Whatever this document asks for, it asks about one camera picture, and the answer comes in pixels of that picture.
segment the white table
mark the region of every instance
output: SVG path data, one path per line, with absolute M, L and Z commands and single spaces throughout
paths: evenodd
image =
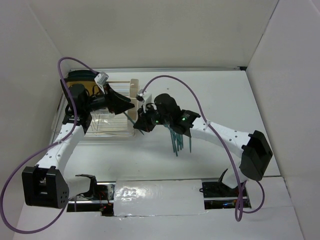
M 266 134 L 244 71 L 109 73 L 111 81 L 137 78 L 141 88 L 151 78 L 163 74 L 185 81 L 198 95 L 208 119 L 239 131 L 259 130 Z M 192 95 L 178 82 L 159 79 L 148 90 L 153 97 L 168 93 L 182 109 L 199 112 Z M 176 157 L 168 130 L 156 126 L 145 136 L 138 134 L 134 141 L 78 145 L 66 166 L 65 176 L 93 174 L 98 181 L 218 178 L 229 164 L 224 149 L 199 139 L 192 140 L 192 153 L 185 146 Z M 214 209 L 200 215 L 147 217 L 103 217 L 98 212 L 65 212 L 49 229 L 31 235 L 16 233 L 14 240 L 302 240 L 285 183 L 281 177 L 271 177 L 280 176 L 274 157 L 265 176 L 262 180 L 266 192 L 263 209 L 255 214 L 245 214 L 240 223 L 235 220 L 234 209 Z M 249 181 L 247 190 L 252 206 L 257 207 L 261 202 L 258 185 Z M 43 227 L 58 212 L 57 209 L 24 205 L 18 228 Z

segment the wall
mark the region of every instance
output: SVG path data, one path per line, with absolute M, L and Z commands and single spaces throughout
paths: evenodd
M 23 0 L 0 7 L 0 186 L 27 156 L 43 148 L 61 96 L 59 52 Z M 21 174 L 8 186 L 4 210 L 16 226 L 23 206 Z M 1 239 L 13 232 L 0 221 Z
M 278 0 L 29 1 L 64 55 L 147 68 L 247 66 Z
M 320 1 L 280 0 L 247 69 L 306 240 L 319 239 Z

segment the white wall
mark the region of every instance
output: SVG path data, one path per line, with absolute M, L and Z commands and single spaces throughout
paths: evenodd
M 147 68 L 247 66 L 278 0 L 29 1 L 64 55 Z
M 247 74 L 306 240 L 319 239 L 320 1 L 280 0 Z
M 61 86 L 60 54 L 38 25 L 24 0 L 2 0 L 0 7 L 0 186 L 27 156 L 43 148 Z M 21 174 L 5 194 L 4 210 L 16 226 L 24 202 Z M 0 221 L 1 239 L 13 232 Z

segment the cable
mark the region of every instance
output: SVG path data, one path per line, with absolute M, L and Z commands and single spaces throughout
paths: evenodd
M 144 93 L 147 89 L 147 87 L 156 79 L 159 79 L 159 78 L 170 78 L 170 79 L 173 79 L 173 80 L 176 80 L 178 82 L 180 82 L 181 84 L 183 84 L 189 91 L 190 93 L 193 95 L 197 105 L 198 105 L 198 108 L 200 110 L 200 113 L 201 113 L 201 116 L 203 117 L 203 120 L 205 122 L 207 122 L 207 118 L 205 117 L 205 114 L 204 114 L 204 111 L 201 107 L 201 104 L 199 102 L 199 99 L 198 97 L 196 96 L 195 92 L 182 80 L 180 80 L 179 78 L 177 77 L 174 77 L 174 76 L 170 76 L 170 75 L 159 75 L 159 76 L 156 76 L 154 78 L 152 78 L 146 85 L 145 87 L 143 88 L 142 90 L 142 93 Z M 214 132 L 214 134 L 217 136 L 217 138 L 220 140 L 222 146 L 224 147 L 229 159 L 230 159 L 230 162 L 231 162 L 231 165 L 232 165 L 232 168 L 233 168 L 233 171 L 234 171 L 234 175 L 235 175 L 235 179 L 236 179 L 236 182 L 237 182 L 237 185 L 238 185 L 238 189 L 239 189 L 239 195 L 238 195 L 238 198 L 237 198 L 237 201 L 236 201 L 236 207 L 235 207 L 235 211 L 234 211 L 234 216 L 235 216 L 235 220 L 237 222 L 240 222 L 241 219 L 242 219 L 242 216 L 243 216 L 243 213 L 248 213 L 248 214 L 251 214 L 251 213 L 255 213 L 257 211 L 259 211 L 259 209 L 262 207 L 262 205 L 264 204 L 265 202 L 265 191 L 263 190 L 263 186 L 260 184 L 260 182 L 257 181 L 257 183 L 260 185 L 261 189 L 262 189 L 262 202 L 261 202 L 261 205 L 259 206 L 259 208 L 251 211 L 251 212 L 245 212 L 244 211 L 244 200 L 243 200 L 243 191 L 242 191 L 242 186 L 241 186 L 241 182 L 240 182 L 240 177 L 239 177 L 239 174 L 238 174 L 238 171 L 237 171 L 237 167 L 236 167 L 236 164 L 235 164 L 235 161 L 231 155 L 231 152 L 230 150 L 228 149 L 225 141 L 222 139 L 222 137 L 220 136 L 220 134 L 215 130 L 215 128 L 213 126 L 211 126 L 211 124 L 208 125 L 209 128 Z
M 72 108 L 73 108 L 73 111 L 74 111 L 74 123 L 73 123 L 73 127 L 71 129 L 71 131 L 65 136 L 63 137 L 59 142 L 54 142 L 52 144 L 50 144 L 49 146 L 46 146 L 44 148 L 42 148 L 41 150 L 37 151 L 36 153 L 32 154 L 31 156 L 27 157 L 22 163 L 20 163 L 14 170 L 13 172 L 9 175 L 9 177 L 7 178 L 7 180 L 5 181 L 4 183 L 4 186 L 2 188 L 2 191 L 1 191 L 1 194 L 0 194 L 0 215 L 1 215 L 1 218 L 2 218 L 2 221 L 3 223 L 12 231 L 16 232 L 16 233 L 19 233 L 19 234 L 35 234 L 35 233 L 38 233 L 38 232 L 41 232 L 47 228 L 49 228 L 51 225 L 53 225 L 58 219 L 59 217 L 62 215 L 62 213 L 64 212 L 65 208 L 64 207 L 61 212 L 59 213 L 59 215 L 52 221 L 50 222 L 48 225 L 42 227 L 42 228 L 39 228 L 39 229 L 36 229 L 36 230 L 30 230 L 30 231 L 25 231 L 25 230 L 20 230 L 20 229 L 17 229 L 15 228 L 14 226 L 12 226 L 6 216 L 5 216 L 5 212 L 4 212 L 4 197 L 5 197 L 5 192 L 6 192 L 6 189 L 10 183 L 10 181 L 12 180 L 13 176 L 17 173 L 17 171 L 24 165 L 26 164 L 28 161 L 30 161 L 32 158 L 34 158 L 35 156 L 39 155 L 40 153 L 44 152 L 45 150 L 48 150 L 56 145 L 58 145 L 60 142 L 63 142 L 65 141 L 72 133 L 73 131 L 75 130 L 76 128 L 76 125 L 77 125 L 77 118 L 78 118 L 78 114 L 77 114 L 77 109 L 76 109 L 76 104 L 75 104 L 75 101 L 73 100 L 72 98 L 72 95 L 71 95 L 71 92 L 67 86 L 67 83 L 65 81 L 65 78 L 62 74 L 62 71 L 61 71 L 61 62 L 63 60 L 73 60 L 73 61 L 76 61 L 77 63 L 80 63 L 82 64 L 83 66 L 85 66 L 86 68 L 88 68 L 91 72 L 93 72 L 94 74 L 98 74 L 98 72 L 94 71 L 91 67 L 89 67 L 88 65 L 86 65 L 85 63 L 83 63 L 82 61 L 78 60 L 78 59 L 75 59 L 73 57 L 68 57 L 68 56 L 65 56 L 65 57 L 62 57 L 59 59 L 58 63 L 57 63 L 57 68 L 58 68 L 58 73 L 59 73 L 59 76 L 60 76 L 60 79 L 61 79 L 61 82 L 65 88 L 65 91 L 68 95 L 68 97 L 70 98 L 70 101 L 71 101 L 71 104 L 72 104 Z

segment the purple hose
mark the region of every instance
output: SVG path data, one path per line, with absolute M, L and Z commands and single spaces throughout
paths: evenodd
M 201 113 L 201 116 L 203 117 L 203 120 L 205 122 L 207 122 L 207 119 L 205 117 L 205 114 L 204 114 L 204 111 L 201 107 L 201 104 L 199 102 L 199 99 L 198 97 L 196 96 L 195 92 L 182 80 L 180 80 L 179 78 L 177 77 L 174 77 L 174 76 L 170 76 L 170 75 L 159 75 L 159 76 L 156 76 L 154 78 L 152 78 L 146 85 L 145 87 L 143 88 L 142 90 L 142 93 L 144 93 L 147 89 L 147 87 L 156 79 L 159 79 L 159 78 L 170 78 L 170 79 L 174 79 L 178 82 L 180 82 L 181 84 L 183 84 L 190 92 L 191 94 L 193 95 L 198 107 L 199 107 L 199 110 L 200 110 L 200 113 Z M 235 215 L 235 220 L 237 222 L 240 222 L 241 219 L 242 219 L 242 216 L 243 216 L 243 213 L 246 213 L 246 214 L 252 214 L 252 213 L 255 213 L 257 211 L 259 211 L 261 209 L 261 207 L 263 206 L 264 202 L 265 202 L 265 191 L 264 191 L 264 188 L 262 187 L 261 183 L 257 181 L 257 183 L 260 185 L 261 189 L 262 189 L 262 202 L 260 204 L 260 206 L 253 210 L 253 211 L 244 211 L 244 200 L 243 200 L 243 189 L 241 187 L 241 182 L 240 182 L 240 177 L 239 177 L 239 174 L 238 174 L 238 171 L 237 171 L 237 167 L 236 167 L 236 164 L 235 164 L 235 161 L 231 155 L 231 152 L 230 150 L 228 149 L 225 141 L 222 139 L 222 137 L 220 136 L 220 134 L 214 129 L 213 126 L 211 126 L 210 124 L 208 125 L 209 128 L 214 132 L 214 134 L 218 137 L 218 139 L 220 140 L 220 142 L 222 143 L 229 159 L 230 159 L 230 162 L 231 162 L 231 165 L 232 165 L 232 168 L 233 168 L 233 171 L 234 171 L 234 175 L 235 175 L 235 179 L 236 179 L 236 182 L 238 184 L 238 189 L 239 189 L 239 195 L 238 195 L 238 198 L 237 198 L 237 201 L 236 201 L 236 206 L 235 206 L 235 211 L 234 211 L 234 215 Z
M 97 74 L 98 72 L 94 71 L 91 67 L 89 67 L 88 65 L 84 64 L 82 61 L 79 61 L 78 59 L 75 59 L 73 57 L 62 57 L 59 59 L 58 61 L 58 64 L 57 64 L 57 67 L 58 67 L 58 72 L 59 72 L 59 76 L 60 76 L 60 79 L 62 81 L 62 84 L 66 90 L 66 93 L 67 95 L 69 96 L 70 100 L 71 100 L 71 104 L 72 104 L 72 108 L 74 110 L 74 123 L 73 123 L 73 127 L 71 129 L 71 131 L 64 137 L 62 138 L 60 141 L 63 142 L 65 141 L 72 133 L 73 131 L 75 130 L 76 128 L 76 125 L 77 125 L 77 118 L 78 118 L 78 114 L 77 114 L 77 109 L 76 109 L 76 104 L 72 98 L 72 95 L 71 95 L 71 92 L 70 90 L 68 89 L 68 86 L 67 86 L 67 83 L 65 81 L 65 78 L 62 74 L 62 71 L 61 71 L 61 62 L 63 60 L 66 60 L 66 59 L 69 59 L 69 60 L 73 60 L 73 61 L 76 61 L 80 64 L 82 64 L 83 66 L 85 66 L 86 68 L 88 68 L 91 72 L 93 72 L 94 74 Z M 11 179 L 13 178 L 13 176 L 17 173 L 17 171 L 24 165 L 26 164 L 28 161 L 30 161 L 32 158 L 34 158 L 35 156 L 39 155 L 40 153 L 44 152 L 45 150 L 48 150 L 56 145 L 58 145 L 59 143 L 58 142 L 54 142 L 52 144 L 50 144 L 49 146 L 46 146 L 45 148 L 37 151 L 36 153 L 32 154 L 31 156 L 29 156 L 27 159 L 25 159 L 22 163 L 19 164 L 19 166 L 17 166 L 13 172 L 10 174 L 10 176 L 8 177 L 8 179 L 5 181 L 4 183 L 4 186 L 2 188 L 2 191 L 1 191 L 1 195 L 0 195 L 0 215 L 1 215 L 1 218 L 4 222 L 4 224 L 9 228 L 11 229 L 12 231 L 16 232 L 16 233 L 19 233 L 19 234 L 35 234 L 35 233 L 38 233 L 38 232 L 41 232 L 47 228 L 49 228 L 51 225 L 53 225 L 57 220 L 58 218 L 62 215 L 62 213 L 64 212 L 65 208 L 64 207 L 61 212 L 59 213 L 59 215 L 52 221 L 50 222 L 48 225 L 42 227 L 42 228 L 39 228 L 39 229 L 36 229 L 36 230 L 31 230 L 31 231 L 25 231 L 25 230 L 20 230 L 20 229 L 17 229 L 15 228 L 14 226 L 12 226 L 8 220 L 6 219 L 6 216 L 5 216 L 5 212 L 4 212 L 4 197 L 5 197 L 5 192 L 6 192 L 6 189 L 8 187 L 8 184 L 10 183 Z

